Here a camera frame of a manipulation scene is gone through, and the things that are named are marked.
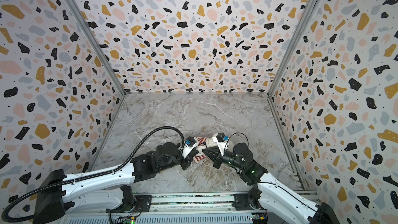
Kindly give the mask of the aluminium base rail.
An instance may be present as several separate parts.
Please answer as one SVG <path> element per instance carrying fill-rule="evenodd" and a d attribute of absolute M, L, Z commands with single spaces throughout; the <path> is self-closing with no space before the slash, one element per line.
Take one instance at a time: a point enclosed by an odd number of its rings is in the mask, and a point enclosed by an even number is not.
<path fill-rule="evenodd" d="M 237 211 L 234 194 L 245 192 L 202 192 L 151 195 L 148 213 L 106 213 L 122 204 L 122 193 L 99 191 L 79 197 L 59 224 L 288 224 L 271 211 Z"/>

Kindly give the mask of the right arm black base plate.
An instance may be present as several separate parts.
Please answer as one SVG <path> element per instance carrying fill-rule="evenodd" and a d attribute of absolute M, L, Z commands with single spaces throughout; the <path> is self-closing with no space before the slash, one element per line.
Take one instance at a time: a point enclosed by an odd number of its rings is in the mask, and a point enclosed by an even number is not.
<path fill-rule="evenodd" d="M 248 192 L 234 194 L 232 207 L 237 211 L 261 211 L 273 210 L 276 207 L 276 202 L 265 201 L 260 203 L 260 199 L 255 198 Z"/>

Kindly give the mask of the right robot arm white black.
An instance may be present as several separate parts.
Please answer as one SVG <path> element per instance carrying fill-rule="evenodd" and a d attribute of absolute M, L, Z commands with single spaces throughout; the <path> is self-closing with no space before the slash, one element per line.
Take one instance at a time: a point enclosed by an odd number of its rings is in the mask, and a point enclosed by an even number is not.
<path fill-rule="evenodd" d="M 243 200 L 233 204 L 235 208 L 271 211 L 289 224 L 339 223 L 333 208 L 328 204 L 318 204 L 299 195 L 256 162 L 247 144 L 239 143 L 233 147 L 233 151 L 209 147 L 202 152 L 215 168 L 220 168 L 222 164 L 234 168 L 239 177 L 252 187 Z"/>

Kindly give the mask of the red white striped sweater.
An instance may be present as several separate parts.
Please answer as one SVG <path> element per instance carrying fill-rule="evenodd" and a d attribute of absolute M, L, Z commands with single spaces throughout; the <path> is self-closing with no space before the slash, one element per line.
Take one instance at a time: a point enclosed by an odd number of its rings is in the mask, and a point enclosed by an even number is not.
<path fill-rule="evenodd" d="M 198 151 L 198 153 L 193 157 L 193 160 L 195 163 L 202 163 L 203 161 L 205 161 L 207 159 L 207 156 L 205 156 L 202 153 L 202 150 L 204 148 L 207 148 L 207 138 L 203 138 L 203 137 L 195 137 L 199 140 L 199 145 L 196 148 L 196 151 Z"/>

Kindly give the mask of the white plush teddy bear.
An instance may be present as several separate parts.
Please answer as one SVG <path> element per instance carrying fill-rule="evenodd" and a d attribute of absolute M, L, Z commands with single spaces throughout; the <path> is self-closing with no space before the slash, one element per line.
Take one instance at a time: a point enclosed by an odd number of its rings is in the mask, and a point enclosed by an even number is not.
<path fill-rule="evenodd" d="M 228 148 L 229 138 L 224 133 L 216 133 L 211 138 L 203 137 L 188 137 L 184 143 L 182 150 L 182 158 L 195 163 L 201 163 L 208 157 L 204 154 L 203 150 L 206 148 L 216 148 L 216 151 L 224 155 Z"/>

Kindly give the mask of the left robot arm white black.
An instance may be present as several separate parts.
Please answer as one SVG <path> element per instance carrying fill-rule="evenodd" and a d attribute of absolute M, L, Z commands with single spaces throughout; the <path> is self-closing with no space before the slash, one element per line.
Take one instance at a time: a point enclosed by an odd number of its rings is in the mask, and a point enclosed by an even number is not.
<path fill-rule="evenodd" d="M 154 178 L 158 173 L 181 166 L 186 170 L 199 151 L 195 147 L 167 142 L 146 154 L 118 165 L 88 173 L 68 174 L 62 169 L 51 172 L 41 184 L 33 223 L 47 224 L 63 217 L 77 206 L 77 199 L 87 193 L 113 186 L 126 186 Z"/>

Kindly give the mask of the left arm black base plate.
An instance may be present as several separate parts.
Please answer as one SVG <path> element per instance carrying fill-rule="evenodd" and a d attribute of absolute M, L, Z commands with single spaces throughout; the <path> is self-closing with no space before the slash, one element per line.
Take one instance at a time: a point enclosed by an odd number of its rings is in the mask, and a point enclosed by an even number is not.
<path fill-rule="evenodd" d="M 148 213 L 151 202 L 151 195 L 134 195 L 132 200 L 122 200 L 120 206 L 107 209 L 106 213 Z"/>

